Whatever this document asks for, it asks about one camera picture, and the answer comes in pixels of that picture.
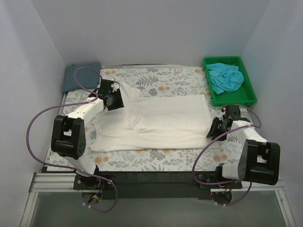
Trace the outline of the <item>white t shirt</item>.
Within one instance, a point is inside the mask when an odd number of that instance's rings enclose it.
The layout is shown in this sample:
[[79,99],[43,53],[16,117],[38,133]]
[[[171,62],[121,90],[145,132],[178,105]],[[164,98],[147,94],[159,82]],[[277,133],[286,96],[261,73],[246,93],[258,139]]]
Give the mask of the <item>white t shirt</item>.
[[104,110],[93,120],[95,152],[204,148],[212,124],[204,95],[140,97],[120,81],[124,107]]

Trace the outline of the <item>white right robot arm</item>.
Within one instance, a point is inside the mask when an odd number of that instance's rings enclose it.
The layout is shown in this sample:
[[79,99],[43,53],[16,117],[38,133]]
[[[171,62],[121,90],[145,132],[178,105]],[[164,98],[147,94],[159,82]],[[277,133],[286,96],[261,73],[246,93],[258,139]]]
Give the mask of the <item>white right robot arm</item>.
[[232,130],[243,149],[237,164],[220,163],[216,167],[215,184],[225,188],[236,180],[275,185],[279,177],[280,146],[261,137],[250,120],[241,116],[238,105],[227,105],[222,111],[223,117],[213,119],[206,137],[215,140]]

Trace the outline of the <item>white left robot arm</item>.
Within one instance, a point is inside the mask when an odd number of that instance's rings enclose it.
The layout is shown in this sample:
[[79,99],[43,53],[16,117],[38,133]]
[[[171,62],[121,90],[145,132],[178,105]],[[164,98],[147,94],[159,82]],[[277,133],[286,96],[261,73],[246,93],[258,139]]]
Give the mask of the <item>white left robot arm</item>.
[[53,124],[51,150],[67,159],[76,173],[85,176],[90,189],[100,186],[101,178],[95,174],[97,166],[86,152],[85,127],[99,112],[123,108],[120,84],[114,80],[101,80],[84,104],[66,116],[56,116]]

